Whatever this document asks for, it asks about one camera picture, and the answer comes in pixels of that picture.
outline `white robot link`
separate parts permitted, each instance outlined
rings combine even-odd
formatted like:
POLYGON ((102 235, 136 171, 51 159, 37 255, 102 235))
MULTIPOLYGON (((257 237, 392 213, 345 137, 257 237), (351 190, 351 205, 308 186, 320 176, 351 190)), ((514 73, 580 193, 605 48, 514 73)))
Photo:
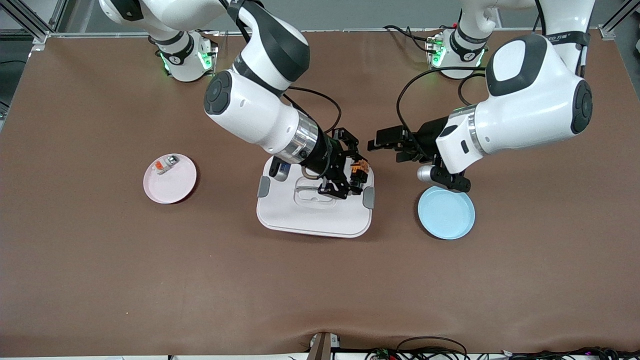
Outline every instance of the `white robot link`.
MULTIPOLYGON (((536 6, 534 0, 462 0, 455 28, 447 28, 429 39, 427 57, 432 67, 478 67, 486 42, 496 27, 492 8, 521 10, 536 6)), ((443 70, 453 79, 463 79, 473 70, 443 70)))
POLYGON ((585 130, 593 103, 581 75, 595 0, 538 2, 546 37, 518 37, 493 54, 486 68, 487 100, 426 122, 416 133, 403 126, 379 130, 369 150, 393 149, 398 162, 431 162, 420 167, 421 181, 468 192, 464 171, 484 156, 559 142, 585 130))
POLYGON ((210 72, 214 63, 211 41, 193 29, 223 15, 218 0, 99 0, 112 21, 149 33, 164 67, 176 80, 189 82, 210 72))
POLYGON ((227 12, 236 24, 246 24, 252 37, 232 68, 211 80, 205 112, 230 133, 273 155, 269 175, 275 180, 285 181, 291 164, 298 164, 305 177, 323 180, 319 194, 334 199, 360 195, 369 167, 358 153, 358 140, 343 128, 328 136, 280 100, 309 67, 305 37, 252 0, 233 0, 227 12))

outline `brown tabletop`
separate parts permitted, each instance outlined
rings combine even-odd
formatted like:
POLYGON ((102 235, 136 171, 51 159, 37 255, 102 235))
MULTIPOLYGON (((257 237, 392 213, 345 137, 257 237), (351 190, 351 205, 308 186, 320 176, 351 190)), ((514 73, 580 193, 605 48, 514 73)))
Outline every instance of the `brown tabletop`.
MULTIPOLYGON (((491 49, 516 35, 496 32, 491 49)), ((297 85, 339 101, 364 151, 398 124, 396 97, 424 54, 388 33, 306 36, 312 64, 297 85)), ((226 42, 219 69, 241 46, 226 42)), ((416 335, 473 352, 640 347, 640 106, 613 42, 591 39, 584 134, 469 168, 476 224, 456 241, 422 229, 426 185, 391 151, 365 153, 377 198, 363 236, 262 227, 268 155, 207 118, 207 79, 168 78, 152 53, 144 38, 52 38, 29 60, 0 133, 0 355, 297 352, 318 331, 343 347, 416 335), (142 175, 170 152, 191 157, 200 181, 159 205, 142 175)), ((417 82, 410 125, 460 107, 457 84, 417 82)), ((333 122, 324 99, 290 93, 333 122)), ((482 79, 465 93, 483 100, 482 79)))

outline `light blue round plate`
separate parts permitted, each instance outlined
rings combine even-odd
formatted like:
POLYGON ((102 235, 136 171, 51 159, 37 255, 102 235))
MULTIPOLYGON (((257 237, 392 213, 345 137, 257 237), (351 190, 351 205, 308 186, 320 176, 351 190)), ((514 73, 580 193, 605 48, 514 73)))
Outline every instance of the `light blue round plate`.
POLYGON ((427 231, 444 240, 466 235, 476 221, 476 209, 466 193, 432 186, 418 201, 418 217, 427 231))

